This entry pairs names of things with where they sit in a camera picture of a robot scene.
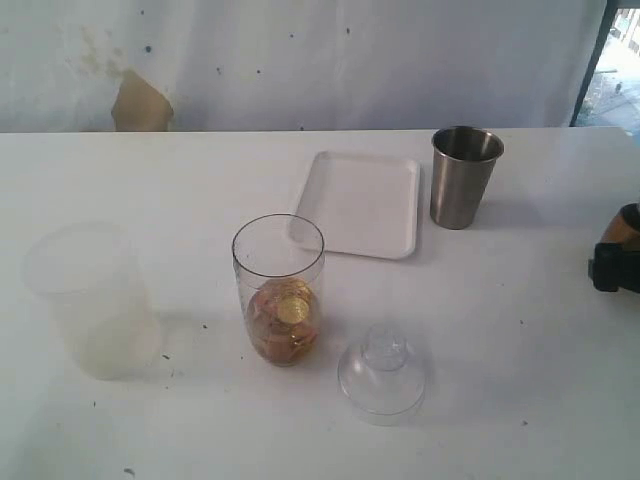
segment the white plastic tray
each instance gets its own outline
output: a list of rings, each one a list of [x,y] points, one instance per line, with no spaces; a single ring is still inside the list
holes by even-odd
[[[328,251],[404,258],[416,243],[419,182],[415,160],[320,152],[296,215],[320,228]]]

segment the white wall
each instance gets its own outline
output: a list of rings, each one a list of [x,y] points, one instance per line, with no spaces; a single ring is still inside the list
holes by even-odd
[[[0,131],[112,129],[125,68],[176,130],[565,125],[605,3],[4,0]]]

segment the white table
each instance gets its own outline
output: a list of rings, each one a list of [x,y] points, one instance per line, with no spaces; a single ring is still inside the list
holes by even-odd
[[[639,152],[616,129],[496,132],[505,154],[464,231],[429,219],[430,131],[0,136],[0,478],[639,478],[640,295],[586,275],[638,195]],[[322,342],[279,369],[245,334],[231,238],[291,211],[325,149],[422,162],[418,247],[329,254]],[[167,329],[170,360],[143,381],[80,373],[20,280],[33,242],[92,219],[128,229]],[[339,354],[386,318],[430,365],[402,428],[337,393]]]

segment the stainless steel cup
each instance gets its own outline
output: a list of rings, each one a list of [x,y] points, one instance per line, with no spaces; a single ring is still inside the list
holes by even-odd
[[[460,230],[473,222],[504,145],[493,133],[473,127],[439,130],[433,144],[431,218],[444,228]]]

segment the clear plastic dome lid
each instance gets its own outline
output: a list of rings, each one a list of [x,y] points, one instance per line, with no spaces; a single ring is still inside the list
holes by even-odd
[[[338,381],[359,418],[397,425],[418,411],[425,393],[425,368],[395,325],[369,328],[338,363]]]

